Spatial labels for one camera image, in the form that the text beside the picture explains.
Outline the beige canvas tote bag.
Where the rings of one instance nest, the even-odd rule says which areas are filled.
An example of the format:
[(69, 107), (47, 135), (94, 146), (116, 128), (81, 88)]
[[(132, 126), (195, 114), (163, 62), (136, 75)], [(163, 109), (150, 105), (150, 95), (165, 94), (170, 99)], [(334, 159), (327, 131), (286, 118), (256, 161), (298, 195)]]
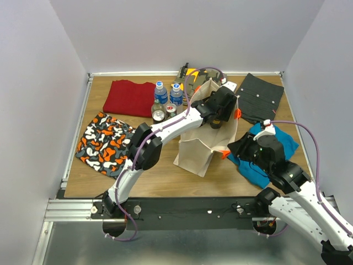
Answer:
[(235, 104), (229, 120), (224, 121), (218, 129), (206, 124), (181, 134), (179, 153), (174, 165), (204, 177), (213, 154), (228, 151), (227, 145), (235, 141), (238, 127), (237, 109), (238, 103)]

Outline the Pocari Sweat bottle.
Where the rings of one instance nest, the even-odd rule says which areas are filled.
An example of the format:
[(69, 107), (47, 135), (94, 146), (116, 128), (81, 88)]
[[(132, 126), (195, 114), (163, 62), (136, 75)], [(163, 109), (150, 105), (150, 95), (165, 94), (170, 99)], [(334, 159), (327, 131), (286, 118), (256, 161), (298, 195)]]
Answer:
[(159, 100), (162, 105), (166, 105), (168, 103), (168, 92), (162, 81), (156, 82), (154, 98)]
[(181, 106), (183, 103), (183, 91), (180, 88), (180, 84), (175, 83), (172, 85), (172, 89), (170, 91), (169, 96), (170, 102), (174, 105)]

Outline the red tab can front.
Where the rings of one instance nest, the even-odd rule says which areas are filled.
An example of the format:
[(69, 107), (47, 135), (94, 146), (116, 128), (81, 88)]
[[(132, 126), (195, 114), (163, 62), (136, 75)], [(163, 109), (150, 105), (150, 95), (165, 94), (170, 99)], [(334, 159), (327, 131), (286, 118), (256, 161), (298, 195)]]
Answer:
[(177, 106), (173, 103), (168, 103), (165, 106), (165, 119), (168, 120), (177, 115)]

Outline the green cap glass bottle front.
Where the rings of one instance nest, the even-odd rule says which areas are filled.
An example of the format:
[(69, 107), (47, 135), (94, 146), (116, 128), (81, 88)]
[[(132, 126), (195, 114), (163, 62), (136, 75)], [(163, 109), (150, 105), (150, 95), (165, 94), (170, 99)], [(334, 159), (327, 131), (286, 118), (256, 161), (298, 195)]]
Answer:
[(165, 107), (164, 105), (160, 102), (158, 98), (154, 99), (154, 103), (151, 107), (151, 113), (153, 114), (156, 111), (162, 111), (165, 113)]

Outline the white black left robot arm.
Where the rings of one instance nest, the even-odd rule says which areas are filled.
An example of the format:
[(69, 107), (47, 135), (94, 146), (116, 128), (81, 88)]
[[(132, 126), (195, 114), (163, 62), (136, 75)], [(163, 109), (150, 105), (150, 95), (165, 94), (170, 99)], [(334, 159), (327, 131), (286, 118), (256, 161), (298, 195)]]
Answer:
[(237, 84), (226, 82), (209, 97), (196, 100), (181, 114), (151, 126), (140, 124), (127, 147), (127, 160), (115, 183), (103, 194), (103, 211), (110, 218), (122, 213), (122, 204), (139, 176), (159, 161), (163, 146), (189, 130), (215, 120), (229, 121), (235, 109)]

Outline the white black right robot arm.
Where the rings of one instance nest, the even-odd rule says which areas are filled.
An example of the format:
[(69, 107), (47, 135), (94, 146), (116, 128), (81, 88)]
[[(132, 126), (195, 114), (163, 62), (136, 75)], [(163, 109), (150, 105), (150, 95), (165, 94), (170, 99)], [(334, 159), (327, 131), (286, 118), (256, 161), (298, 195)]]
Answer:
[(352, 264), (352, 225), (319, 195), (315, 183), (299, 165), (285, 159), (284, 147), (275, 135), (257, 137), (248, 132), (228, 148), (233, 156), (259, 166), (276, 188), (305, 210), (296, 210), (267, 187), (253, 204), (258, 215), (278, 217), (305, 236), (321, 251), (325, 264)]

